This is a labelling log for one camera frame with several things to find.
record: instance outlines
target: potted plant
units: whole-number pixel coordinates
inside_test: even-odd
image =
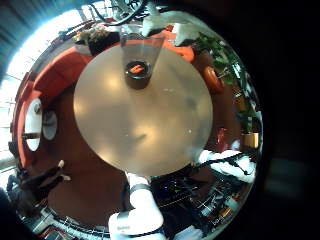
[[[77,32],[73,37],[76,44],[83,44],[88,46],[91,55],[95,56],[102,52],[108,45],[110,32],[101,24],[94,24],[91,28]]]

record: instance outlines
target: green plant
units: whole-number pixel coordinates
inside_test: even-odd
[[[89,29],[77,32],[73,40],[78,44],[89,46],[91,43],[97,43],[108,36],[106,27],[100,24],[95,24]]]

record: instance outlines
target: table top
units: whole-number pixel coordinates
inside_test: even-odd
[[[198,71],[162,49],[149,85],[131,89],[124,80],[122,50],[94,58],[74,94],[81,135],[104,161],[123,171],[160,176],[190,163],[212,127],[212,102]]]
[[[41,133],[42,129],[42,109],[40,108],[40,112],[35,112],[35,106],[40,104],[41,101],[39,98],[35,98],[31,101],[28,106],[28,110],[26,113],[26,120],[24,125],[25,133]],[[36,151],[40,144],[40,138],[27,139],[27,144],[31,151]]]

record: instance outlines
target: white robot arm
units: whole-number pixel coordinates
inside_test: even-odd
[[[127,178],[130,185],[130,203],[134,209],[110,216],[108,225],[112,240],[132,239],[132,235],[153,232],[163,224],[163,216],[154,201],[148,180],[132,173],[127,173]],[[146,238],[166,239],[161,233],[147,234],[135,239]]]
[[[203,150],[200,153],[197,163],[205,163],[207,161],[212,161],[210,167],[224,175],[232,175],[238,178],[240,181],[252,183],[255,174],[256,174],[256,164],[250,161],[250,157],[247,155],[242,156],[235,162],[238,166],[231,165],[228,161],[219,161],[236,154],[239,154],[239,151],[226,150],[222,153],[214,153],[212,151]]]

